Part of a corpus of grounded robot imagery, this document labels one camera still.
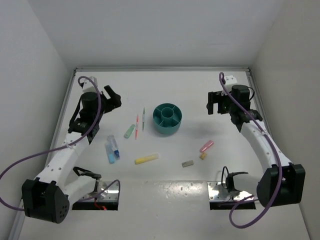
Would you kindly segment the pink highlighter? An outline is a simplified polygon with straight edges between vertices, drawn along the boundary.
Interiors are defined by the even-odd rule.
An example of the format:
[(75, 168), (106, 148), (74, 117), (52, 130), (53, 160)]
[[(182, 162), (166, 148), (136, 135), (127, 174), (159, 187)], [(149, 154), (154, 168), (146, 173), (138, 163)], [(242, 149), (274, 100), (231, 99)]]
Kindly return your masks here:
[(203, 153), (207, 151), (209, 148), (211, 148), (213, 145), (214, 145), (214, 142), (212, 140), (209, 140), (200, 148), (199, 152)]

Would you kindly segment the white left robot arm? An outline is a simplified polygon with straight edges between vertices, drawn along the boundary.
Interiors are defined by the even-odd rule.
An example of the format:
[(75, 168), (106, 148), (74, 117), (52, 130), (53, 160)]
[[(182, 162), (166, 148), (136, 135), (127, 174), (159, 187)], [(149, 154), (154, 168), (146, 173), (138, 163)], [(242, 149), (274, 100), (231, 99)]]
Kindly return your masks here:
[(24, 213), (27, 217), (59, 224), (73, 204), (90, 193), (97, 193), (100, 174), (82, 170), (78, 178), (66, 184), (69, 174), (76, 168), (79, 156), (89, 146), (100, 126), (103, 115), (121, 106), (121, 97), (107, 85), (110, 98), (95, 91), (83, 93), (69, 122), (64, 142), (48, 165), (35, 177), (22, 185)]

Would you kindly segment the green thin pen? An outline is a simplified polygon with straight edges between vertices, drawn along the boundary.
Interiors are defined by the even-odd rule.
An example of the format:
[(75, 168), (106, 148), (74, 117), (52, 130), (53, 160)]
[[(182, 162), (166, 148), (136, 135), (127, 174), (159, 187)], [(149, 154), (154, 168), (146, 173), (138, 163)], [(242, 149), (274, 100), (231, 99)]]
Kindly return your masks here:
[(146, 113), (146, 109), (145, 109), (145, 107), (143, 107), (143, 111), (142, 111), (142, 131), (144, 131), (144, 128), (145, 128), (145, 113)]

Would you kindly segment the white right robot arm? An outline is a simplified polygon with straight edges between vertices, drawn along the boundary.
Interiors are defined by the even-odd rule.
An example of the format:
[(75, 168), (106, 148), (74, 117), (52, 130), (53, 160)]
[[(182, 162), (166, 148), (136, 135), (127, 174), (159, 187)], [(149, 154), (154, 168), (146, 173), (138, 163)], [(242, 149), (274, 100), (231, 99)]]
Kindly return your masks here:
[(229, 93), (211, 91), (206, 105), (209, 115), (214, 112), (214, 104), (218, 105), (219, 114), (230, 115), (231, 122), (249, 142), (263, 170), (261, 179), (245, 171), (229, 173), (226, 189), (249, 192), (263, 207), (270, 200), (273, 200), (273, 207), (300, 203), (306, 171), (301, 164), (293, 164), (270, 137), (262, 116), (251, 108), (250, 88), (235, 84)]

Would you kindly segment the yellow highlighter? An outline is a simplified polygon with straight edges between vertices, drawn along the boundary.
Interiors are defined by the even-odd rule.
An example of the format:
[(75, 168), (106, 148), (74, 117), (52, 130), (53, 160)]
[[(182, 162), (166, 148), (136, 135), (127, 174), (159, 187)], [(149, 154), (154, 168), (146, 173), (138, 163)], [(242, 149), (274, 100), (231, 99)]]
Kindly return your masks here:
[(146, 162), (150, 162), (150, 161), (156, 160), (158, 158), (159, 158), (159, 154), (155, 153), (155, 154), (151, 154), (151, 155), (148, 155), (148, 156), (137, 158), (137, 159), (134, 160), (134, 163), (136, 165), (139, 165), (139, 164), (143, 164), (143, 163), (146, 163)]

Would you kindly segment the clear spray bottle blue cap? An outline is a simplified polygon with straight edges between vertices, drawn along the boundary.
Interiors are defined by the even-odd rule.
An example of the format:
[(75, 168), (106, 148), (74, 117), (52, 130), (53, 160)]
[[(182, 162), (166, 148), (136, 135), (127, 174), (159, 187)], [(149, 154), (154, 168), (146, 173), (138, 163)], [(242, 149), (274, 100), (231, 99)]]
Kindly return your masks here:
[(107, 137), (107, 140), (112, 146), (112, 150), (115, 155), (115, 158), (117, 160), (119, 160), (120, 159), (120, 152), (119, 152), (119, 147), (118, 147), (117, 141), (115, 139), (115, 136), (111, 134)]

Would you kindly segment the blue highlighter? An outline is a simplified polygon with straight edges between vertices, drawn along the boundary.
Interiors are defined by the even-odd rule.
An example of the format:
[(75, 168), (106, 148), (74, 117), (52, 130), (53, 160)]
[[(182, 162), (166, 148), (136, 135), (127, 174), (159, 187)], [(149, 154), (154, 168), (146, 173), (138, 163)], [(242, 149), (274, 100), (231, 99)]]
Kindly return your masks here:
[(112, 145), (110, 143), (105, 144), (105, 149), (108, 157), (108, 162), (110, 164), (114, 164), (116, 162), (115, 154), (112, 148)]

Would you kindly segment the pink thin pen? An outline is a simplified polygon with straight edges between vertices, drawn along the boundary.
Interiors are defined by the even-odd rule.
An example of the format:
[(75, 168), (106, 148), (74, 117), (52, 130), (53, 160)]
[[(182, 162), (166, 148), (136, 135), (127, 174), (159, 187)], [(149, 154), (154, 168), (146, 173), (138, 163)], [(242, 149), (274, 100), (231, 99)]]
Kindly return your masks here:
[(137, 114), (136, 122), (135, 122), (135, 135), (134, 135), (135, 140), (137, 140), (138, 138), (138, 133), (139, 133), (139, 115)]

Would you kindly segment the green highlighter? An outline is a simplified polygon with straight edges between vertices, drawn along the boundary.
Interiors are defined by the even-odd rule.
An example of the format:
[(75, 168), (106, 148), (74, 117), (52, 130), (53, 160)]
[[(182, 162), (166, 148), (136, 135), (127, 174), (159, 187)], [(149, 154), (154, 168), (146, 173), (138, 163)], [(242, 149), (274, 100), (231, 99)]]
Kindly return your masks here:
[(125, 132), (125, 134), (123, 135), (123, 137), (124, 137), (125, 139), (128, 139), (128, 138), (132, 135), (132, 133), (133, 133), (133, 131), (135, 130), (135, 128), (136, 128), (136, 125), (135, 125), (135, 124), (132, 124), (132, 125), (127, 129), (127, 131)]

